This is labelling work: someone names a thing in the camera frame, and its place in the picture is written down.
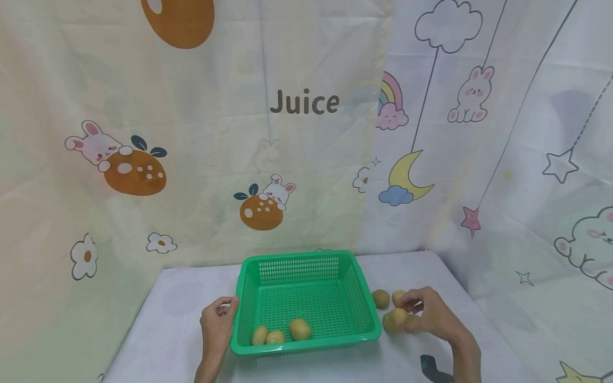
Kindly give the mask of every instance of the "white table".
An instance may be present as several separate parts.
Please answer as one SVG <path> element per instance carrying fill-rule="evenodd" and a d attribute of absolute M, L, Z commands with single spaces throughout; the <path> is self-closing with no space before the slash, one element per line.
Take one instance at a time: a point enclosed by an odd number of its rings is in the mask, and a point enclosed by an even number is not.
<path fill-rule="evenodd" d="M 533 382 L 526 368 L 430 251 L 357 258 L 371 290 L 432 286 L 473 332 L 482 351 L 482 380 Z M 239 265 L 164 270 L 155 282 L 104 383 L 192 383 L 202 355 L 200 311 L 233 295 Z M 379 311 L 382 317 L 385 311 Z M 432 355 L 452 374 L 451 348 L 429 334 L 390 336 L 375 342 L 311 352 L 238 357 L 228 350 L 218 382 L 430 382 L 420 356 Z"/>

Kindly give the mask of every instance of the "small potato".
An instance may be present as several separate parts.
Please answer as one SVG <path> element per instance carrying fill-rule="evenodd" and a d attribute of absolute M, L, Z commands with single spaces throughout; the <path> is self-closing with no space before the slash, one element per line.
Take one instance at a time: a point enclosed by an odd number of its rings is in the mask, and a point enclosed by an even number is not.
<path fill-rule="evenodd" d="M 282 331 L 273 331 L 266 336 L 266 344 L 285 343 L 285 335 Z"/>
<path fill-rule="evenodd" d="M 253 332 L 253 337 L 251 338 L 251 344 L 253 346 L 261 346 L 266 342 L 266 337 L 268 336 L 268 329 L 266 326 L 260 326 L 256 328 L 256 331 Z"/>
<path fill-rule="evenodd" d="M 295 341 L 305 341 L 311 338 L 311 326 L 301 318 L 296 318 L 289 323 L 289 333 Z"/>
<path fill-rule="evenodd" d="M 411 323 L 414 320 L 421 320 L 421 317 L 419 315 L 415 315 L 415 314 L 409 314 L 408 317 L 406 317 L 406 321 L 405 324 L 407 323 Z"/>
<path fill-rule="evenodd" d="M 373 300 L 375 306 L 379 309 L 384 309 L 389 306 L 389 293 L 385 290 L 377 290 L 373 292 Z"/>
<path fill-rule="evenodd" d="M 392 303 L 394 303 L 394 306 L 397 304 L 398 300 L 402 298 L 404 294 L 406 294 L 406 291 L 404 290 L 398 290 L 392 293 Z"/>
<path fill-rule="evenodd" d="M 402 331 L 402 325 L 405 324 L 408 317 L 409 313 L 405 309 L 395 308 L 383 315 L 383 328 L 391 334 L 399 333 Z"/>

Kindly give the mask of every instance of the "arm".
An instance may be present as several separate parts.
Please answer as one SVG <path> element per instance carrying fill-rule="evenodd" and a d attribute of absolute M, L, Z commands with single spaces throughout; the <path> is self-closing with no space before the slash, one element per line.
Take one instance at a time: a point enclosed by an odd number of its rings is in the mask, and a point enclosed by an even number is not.
<path fill-rule="evenodd" d="M 405 331 L 429 332 L 449 342 L 454 356 L 455 383 L 481 383 L 479 345 L 436 291 L 431 287 L 411 290 L 398 300 L 397 307 L 413 314 L 424 312 L 419 319 L 407 322 Z"/>
<path fill-rule="evenodd" d="M 449 342 L 454 356 L 455 383 L 481 383 L 481 350 L 468 330 Z"/>
<path fill-rule="evenodd" d="M 202 361 L 196 370 L 194 383 L 215 383 L 226 355 L 238 297 L 221 297 L 202 310 Z"/>

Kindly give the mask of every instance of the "basket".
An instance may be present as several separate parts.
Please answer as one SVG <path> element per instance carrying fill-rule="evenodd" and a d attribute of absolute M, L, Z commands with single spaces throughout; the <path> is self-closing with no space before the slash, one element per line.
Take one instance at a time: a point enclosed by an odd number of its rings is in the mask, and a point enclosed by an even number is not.
<path fill-rule="evenodd" d="M 236 294 L 240 306 L 230 348 L 237 355 L 312 350 L 373 341 L 381 322 L 368 284 L 349 251 L 251 257 L 243 262 Z M 302 318 L 311 339 L 294 341 L 289 323 Z M 253 346 L 255 329 L 281 330 L 285 343 Z"/>

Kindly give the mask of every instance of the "finger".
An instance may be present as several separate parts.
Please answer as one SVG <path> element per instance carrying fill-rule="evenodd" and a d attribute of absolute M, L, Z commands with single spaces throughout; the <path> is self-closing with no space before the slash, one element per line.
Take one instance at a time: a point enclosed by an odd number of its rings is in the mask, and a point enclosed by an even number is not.
<path fill-rule="evenodd" d="M 424 310 L 423 303 L 413 306 L 413 314 L 417 314 L 419 311 L 423 311 L 423 310 Z"/>
<path fill-rule="evenodd" d="M 236 310 L 238 310 L 238 295 L 234 295 L 232 297 L 232 301 L 230 302 L 230 308 L 228 309 L 227 315 L 231 318 L 234 318 L 236 315 Z"/>
<path fill-rule="evenodd" d="M 413 310 L 413 307 L 415 307 L 418 303 L 420 303 L 420 300 L 410 300 L 405 306 L 403 306 L 403 308 L 407 311 L 407 312 L 411 312 Z"/>
<path fill-rule="evenodd" d="M 226 315 L 229 309 L 230 308 L 228 306 L 220 306 L 220 307 L 217 307 L 215 311 L 217 311 L 217 315 L 222 316 L 222 315 Z"/>
<path fill-rule="evenodd" d="M 219 297 L 213 303 L 211 303 L 208 307 L 217 309 L 219 306 L 225 305 L 226 303 L 230 303 L 231 301 L 232 301 L 232 297 Z"/>
<path fill-rule="evenodd" d="M 400 297 L 400 299 L 398 299 L 398 302 L 396 303 L 396 307 L 406 306 L 410 301 L 423 300 L 423 297 L 424 297 L 423 289 L 409 290 L 409 292 L 407 292 L 402 297 Z"/>
<path fill-rule="evenodd" d="M 402 325 L 402 327 L 409 334 L 423 332 L 424 329 L 422 327 L 422 321 L 421 320 L 422 320 L 421 317 L 417 317 L 417 318 L 415 318 L 413 320 L 408 320 L 408 321 L 406 321 Z"/>

